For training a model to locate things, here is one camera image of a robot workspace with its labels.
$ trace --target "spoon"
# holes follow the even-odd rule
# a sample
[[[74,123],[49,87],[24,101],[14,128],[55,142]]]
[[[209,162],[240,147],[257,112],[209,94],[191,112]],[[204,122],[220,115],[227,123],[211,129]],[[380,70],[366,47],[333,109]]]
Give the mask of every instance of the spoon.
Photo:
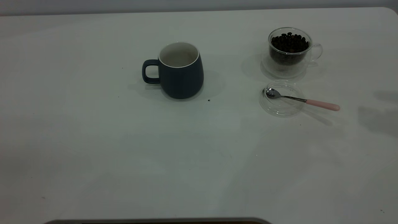
[[[278,98],[284,97],[284,98],[289,98],[292,100],[304,102],[309,105],[322,107],[322,108],[325,108],[328,110],[334,110],[334,111],[340,110],[340,106],[336,105],[336,104],[331,104],[331,103],[326,103],[326,102],[321,102],[321,101],[316,101],[316,100],[305,100],[305,99],[292,97],[292,96],[281,96],[281,94],[273,88],[263,89],[263,96],[267,96],[270,99],[278,99]]]

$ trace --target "white wall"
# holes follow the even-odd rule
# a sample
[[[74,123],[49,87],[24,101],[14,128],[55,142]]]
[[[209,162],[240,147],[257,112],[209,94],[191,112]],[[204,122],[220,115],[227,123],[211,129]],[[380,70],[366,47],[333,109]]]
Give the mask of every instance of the white wall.
[[[384,6],[398,0],[0,0],[0,15]]]

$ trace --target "glass saucer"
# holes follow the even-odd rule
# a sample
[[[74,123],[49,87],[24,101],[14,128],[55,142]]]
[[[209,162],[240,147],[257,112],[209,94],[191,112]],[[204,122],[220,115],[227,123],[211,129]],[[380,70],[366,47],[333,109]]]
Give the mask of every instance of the glass saucer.
[[[268,98],[265,95],[265,90],[268,88],[277,90],[282,96],[304,98],[304,95],[295,83],[288,80],[277,80],[269,83],[265,88],[261,89],[259,93],[259,102],[261,107],[271,115],[289,117],[296,115],[302,110],[304,106],[303,102],[282,97],[278,99]]]

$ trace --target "mug rim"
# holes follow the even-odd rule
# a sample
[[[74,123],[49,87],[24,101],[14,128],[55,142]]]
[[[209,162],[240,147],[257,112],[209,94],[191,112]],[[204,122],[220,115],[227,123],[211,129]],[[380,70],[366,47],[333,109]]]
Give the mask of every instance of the mug rim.
[[[173,67],[173,66],[170,66],[170,65],[165,64],[165,63],[161,60],[161,58],[160,58],[160,53],[161,53],[166,47],[168,47],[168,46],[170,46],[170,45],[173,45],[173,44],[177,44],[177,43],[186,43],[186,44],[189,44],[189,45],[191,45],[192,47],[194,47],[194,48],[196,49],[196,51],[197,51],[197,57],[196,57],[196,59],[195,59],[192,63],[190,63],[190,64],[188,64],[188,65],[181,66],[181,67]],[[159,60],[163,65],[165,65],[165,66],[167,66],[167,67],[170,67],[170,68],[173,68],[173,69],[181,69],[181,68],[188,67],[188,66],[192,65],[193,63],[195,63],[195,62],[198,60],[199,56],[200,56],[199,50],[198,50],[198,48],[197,48],[195,45],[193,45],[193,44],[191,44],[191,43],[188,43],[188,42],[184,42],[184,41],[177,41],[177,42],[170,43],[170,44],[164,46],[164,47],[160,50],[160,52],[159,52],[159,54],[158,54],[158,60]]]
[[[305,49],[304,51],[300,51],[300,52],[296,52],[296,53],[290,53],[290,52],[285,52],[285,51],[278,50],[278,49],[277,49],[276,47],[274,47],[274,46],[272,45],[272,43],[271,43],[271,35],[272,35],[275,31],[280,30],[280,29],[295,29],[295,30],[298,30],[298,31],[300,31],[300,32],[305,33],[305,35],[307,35],[307,37],[310,39],[310,40],[309,40],[310,45],[309,45],[308,48]],[[275,30],[273,30],[273,31],[269,34],[269,36],[268,36],[268,44],[270,45],[270,47],[271,47],[272,49],[274,49],[275,51],[280,52],[280,53],[282,53],[282,54],[286,54],[286,55],[301,55],[301,54],[304,54],[304,53],[308,52],[309,50],[311,50],[311,48],[312,48],[312,43],[313,43],[313,42],[312,42],[312,38],[308,35],[308,33],[304,32],[304,31],[302,31],[302,30],[300,30],[300,29],[294,28],[294,27],[281,27],[281,28],[275,29]]]

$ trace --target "dark blue mug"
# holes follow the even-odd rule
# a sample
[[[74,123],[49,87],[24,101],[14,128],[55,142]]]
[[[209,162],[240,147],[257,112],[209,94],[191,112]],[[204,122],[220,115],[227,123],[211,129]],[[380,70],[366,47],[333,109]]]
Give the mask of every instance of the dark blue mug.
[[[149,78],[146,67],[158,66],[159,78]],[[189,98],[203,85],[203,65],[199,50],[185,42],[165,46],[158,59],[146,60],[142,65],[142,78],[149,84],[160,84],[163,91],[177,99]]]

